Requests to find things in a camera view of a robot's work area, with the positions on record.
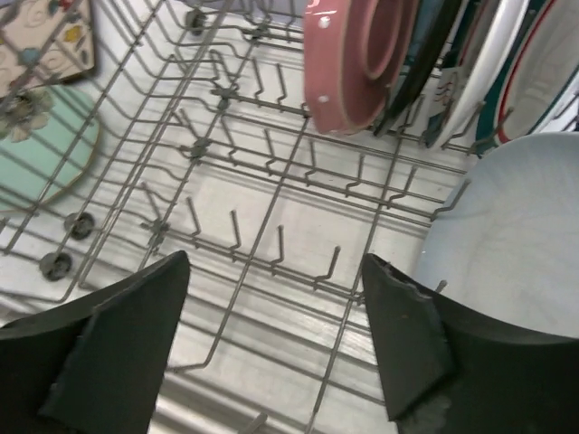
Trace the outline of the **white oval plate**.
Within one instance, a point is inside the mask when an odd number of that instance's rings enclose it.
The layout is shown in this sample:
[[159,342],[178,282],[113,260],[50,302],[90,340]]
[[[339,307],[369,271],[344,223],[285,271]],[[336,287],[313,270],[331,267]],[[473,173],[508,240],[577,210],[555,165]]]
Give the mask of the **white oval plate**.
[[413,278],[480,313],[578,336],[578,136],[521,137],[484,156],[426,236]]

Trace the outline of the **mint green flower plate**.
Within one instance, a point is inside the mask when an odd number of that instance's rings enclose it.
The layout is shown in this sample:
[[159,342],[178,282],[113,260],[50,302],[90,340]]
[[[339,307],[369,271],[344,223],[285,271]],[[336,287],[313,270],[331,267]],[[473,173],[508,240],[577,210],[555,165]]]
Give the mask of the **mint green flower plate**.
[[53,85],[16,95],[1,114],[1,212],[30,210],[64,193],[97,154],[94,99]]

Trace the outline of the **pink polka dot plate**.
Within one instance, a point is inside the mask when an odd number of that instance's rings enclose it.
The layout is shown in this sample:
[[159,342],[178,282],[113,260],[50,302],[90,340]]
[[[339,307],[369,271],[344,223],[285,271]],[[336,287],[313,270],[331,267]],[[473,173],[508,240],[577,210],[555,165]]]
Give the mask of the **pink polka dot plate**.
[[304,99],[321,134],[369,127],[394,89],[418,1],[309,1],[303,15]]

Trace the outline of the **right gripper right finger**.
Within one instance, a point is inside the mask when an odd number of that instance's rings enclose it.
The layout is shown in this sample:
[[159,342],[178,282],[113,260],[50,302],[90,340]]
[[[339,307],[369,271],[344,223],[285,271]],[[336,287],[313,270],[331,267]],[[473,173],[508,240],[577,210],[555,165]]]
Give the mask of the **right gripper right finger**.
[[365,311],[388,419],[402,433],[575,433],[578,342],[485,316],[374,254]]

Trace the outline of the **dark teal square plate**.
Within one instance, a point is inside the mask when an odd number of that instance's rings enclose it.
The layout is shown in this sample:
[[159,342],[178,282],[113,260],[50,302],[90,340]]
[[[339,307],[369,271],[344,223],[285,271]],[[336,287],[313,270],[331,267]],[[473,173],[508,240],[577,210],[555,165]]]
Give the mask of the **dark teal square plate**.
[[420,96],[460,10],[460,1],[402,1],[394,52],[383,75],[384,106],[372,125],[375,137]]

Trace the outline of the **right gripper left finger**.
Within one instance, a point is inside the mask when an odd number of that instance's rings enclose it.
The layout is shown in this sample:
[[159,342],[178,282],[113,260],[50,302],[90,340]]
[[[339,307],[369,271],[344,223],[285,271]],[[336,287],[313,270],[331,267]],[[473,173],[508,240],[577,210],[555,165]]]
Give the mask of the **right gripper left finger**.
[[176,251],[1,328],[1,431],[145,433],[189,284]]

